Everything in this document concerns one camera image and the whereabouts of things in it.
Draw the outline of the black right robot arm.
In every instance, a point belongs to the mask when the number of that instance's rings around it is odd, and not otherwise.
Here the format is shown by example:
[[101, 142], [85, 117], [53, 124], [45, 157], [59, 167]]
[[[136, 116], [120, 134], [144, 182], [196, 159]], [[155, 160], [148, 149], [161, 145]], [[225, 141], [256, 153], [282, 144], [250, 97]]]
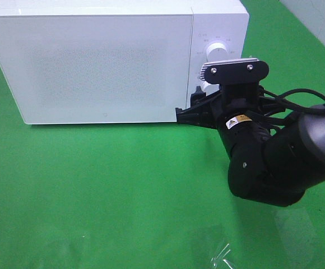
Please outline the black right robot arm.
[[286, 207], [325, 181], [325, 100], [302, 108], [255, 82], [210, 95], [197, 88], [190, 107], [175, 113], [179, 124], [218, 131], [237, 197]]

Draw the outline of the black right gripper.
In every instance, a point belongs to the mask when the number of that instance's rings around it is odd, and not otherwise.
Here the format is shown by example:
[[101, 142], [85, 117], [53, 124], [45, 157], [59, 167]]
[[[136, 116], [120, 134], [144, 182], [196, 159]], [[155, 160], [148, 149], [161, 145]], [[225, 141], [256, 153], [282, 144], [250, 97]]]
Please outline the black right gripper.
[[219, 86], [206, 94], [200, 86], [190, 96], [190, 108], [175, 108], [178, 124], [187, 124], [216, 130], [230, 130], [249, 125], [255, 133], [266, 133], [264, 126], [251, 120], [247, 112], [259, 112], [263, 94], [257, 82]]

